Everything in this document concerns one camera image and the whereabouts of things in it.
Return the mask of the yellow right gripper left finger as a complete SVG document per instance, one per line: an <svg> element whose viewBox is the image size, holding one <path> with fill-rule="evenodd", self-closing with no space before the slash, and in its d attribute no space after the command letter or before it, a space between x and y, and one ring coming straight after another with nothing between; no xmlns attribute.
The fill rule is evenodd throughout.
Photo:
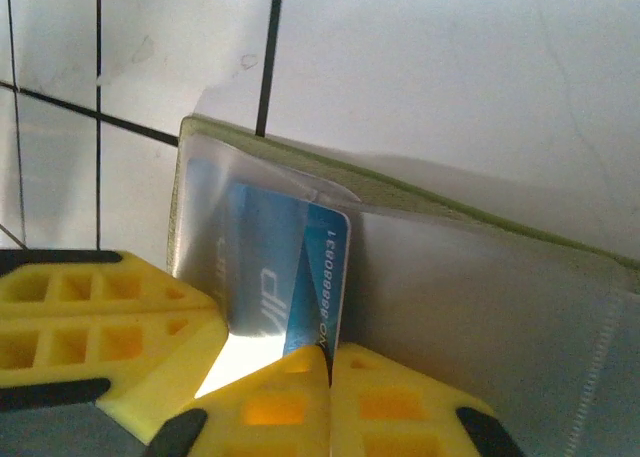
<svg viewBox="0 0 640 457"><path fill-rule="evenodd" d="M320 346L185 405L148 444L150 456L328 456L330 384Z"/></svg>

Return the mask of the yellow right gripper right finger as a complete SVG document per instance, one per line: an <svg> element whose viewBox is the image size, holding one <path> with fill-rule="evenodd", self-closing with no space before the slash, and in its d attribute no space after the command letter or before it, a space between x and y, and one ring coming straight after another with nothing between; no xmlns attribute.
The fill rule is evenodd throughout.
<svg viewBox="0 0 640 457"><path fill-rule="evenodd" d="M462 390L354 343L331 383L333 456L522 456L493 409Z"/></svg>

